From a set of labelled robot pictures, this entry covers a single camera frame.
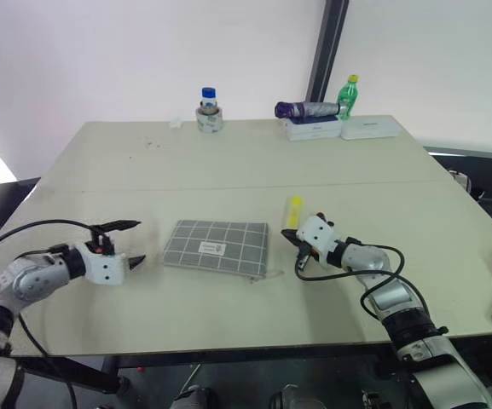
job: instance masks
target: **floor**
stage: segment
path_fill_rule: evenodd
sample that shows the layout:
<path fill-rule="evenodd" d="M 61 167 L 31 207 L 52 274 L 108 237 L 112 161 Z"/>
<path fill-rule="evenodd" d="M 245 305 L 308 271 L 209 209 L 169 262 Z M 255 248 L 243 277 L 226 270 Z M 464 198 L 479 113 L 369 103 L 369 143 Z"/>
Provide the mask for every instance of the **floor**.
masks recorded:
<path fill-rule="evenodd" d="M 101 367 L 100 358 L 83 358 L 82 363 Z M 270 396 L 286 384 L 295 383 L 328 408 L 362 409 L 362 389 L 378 391 L 392 408 L 404 408 L 404 386 L 396 377 L 382 380 L 374 374 L 372 355 L 307 360 L 265 360 L 225 364 L 204 364 L 192 384 L 214 389 L 222 409 L 267 408 Z M 78 406 L 95 409 L 166 409 L 195 366 L 164 366 L 124 369 L 131 387 L 122 397 L 102 395 L 75 388 Z M 17 409 L 70 408 L 62 383 L 26 375 Z"/>

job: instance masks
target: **white box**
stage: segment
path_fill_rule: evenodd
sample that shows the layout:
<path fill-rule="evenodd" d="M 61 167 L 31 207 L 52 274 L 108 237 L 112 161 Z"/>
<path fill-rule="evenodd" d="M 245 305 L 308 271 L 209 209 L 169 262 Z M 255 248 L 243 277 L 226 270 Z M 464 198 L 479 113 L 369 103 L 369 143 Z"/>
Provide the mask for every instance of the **white box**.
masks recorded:
<path fill-rule="evenodd" d="M 328 117 L 283 118 L 281 120 L 289 141 L 338 138 L 342 133 L 342 121 Z"/>

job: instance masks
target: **small white object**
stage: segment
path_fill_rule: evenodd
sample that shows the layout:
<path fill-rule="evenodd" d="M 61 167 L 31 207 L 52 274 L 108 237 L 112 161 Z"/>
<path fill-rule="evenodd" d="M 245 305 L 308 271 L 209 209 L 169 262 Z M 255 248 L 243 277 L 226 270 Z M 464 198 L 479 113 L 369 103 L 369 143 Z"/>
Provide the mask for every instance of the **small white object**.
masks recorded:
<path fill-rule="evenodd" d="M 128 257 L 124 253 L 104 256 L 89 250 L 85 243 L 77 243 L 75 248 L 81 253 L 86 274 L 84 277 L 94 284 L 121 285 L 129 273 Z"/>
<path fill-rule="evenodd" d="M 327 254 L 337 247 L 340 235 L 318 216 L 310 216 L 297 230 L 297 237 L 311 245 L 320 255 L 319 263 L 327 267 Z"/>
<path fill-rule="evenodd" d="M 170 129 L 178 130 L 183 126 L 183 120 L 179 117 L 175 117 L 170 121 Z"/>
<path fill-rule="evenodd" d="M 312 139 L 338 138 L 342 133 L 343 121 L 326 121 L 312 124 L 294 124 L 289 118 L 283 118 L 283 125 L 289 141 L 309 141 Z"/>
<path fill-rule="evenodd" d="M 199 253 L 212 254 L 213 256 L 224 256 L 227 245 L 224 243 L 212 243 L 211 241 L 200 242 Z"/>
<path fill-rule="evenodd" d="M 403 128 L 395 119 L 388 117 L 352 117 L 344 121 L 342 139 L 387 138 L 397 136 Z"/>
<path fill-rule="evenodd" d="M 223 110 L 218 108 L 217 113 L 205 115 L 200 108 L 196 110 L 196 124 L 198 129 L 206 134 L 213 134 L 223 128 Z"/>

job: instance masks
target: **yellow marker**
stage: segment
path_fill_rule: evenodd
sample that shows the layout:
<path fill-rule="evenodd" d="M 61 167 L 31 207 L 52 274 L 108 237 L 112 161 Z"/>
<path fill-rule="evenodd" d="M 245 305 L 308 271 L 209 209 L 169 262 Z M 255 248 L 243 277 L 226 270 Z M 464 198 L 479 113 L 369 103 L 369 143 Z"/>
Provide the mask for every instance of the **yellow marker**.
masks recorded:
<path fill-rule="evenodd" d="M 303 198 L 300 196 L 292 196 L 287 201 L 287 211 L 284 218 L 283 228 L 298 229 L 301 211 L 303 209 L 303 202 Z"/>

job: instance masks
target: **white label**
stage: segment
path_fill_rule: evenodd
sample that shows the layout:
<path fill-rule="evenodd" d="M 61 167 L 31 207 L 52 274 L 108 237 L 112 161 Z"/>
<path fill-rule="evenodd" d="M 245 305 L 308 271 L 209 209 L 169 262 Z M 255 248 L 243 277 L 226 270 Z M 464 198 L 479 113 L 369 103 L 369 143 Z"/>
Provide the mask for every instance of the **white label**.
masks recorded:
<path fill-rule="evenodd" d="M 212 254 L 213 256 L 223 256 L 225 254 L 225 247 L 222 243 L 211 243 L 209 241 L 200 242 L 200 247 L 198 249 L 199 253 Z"/>

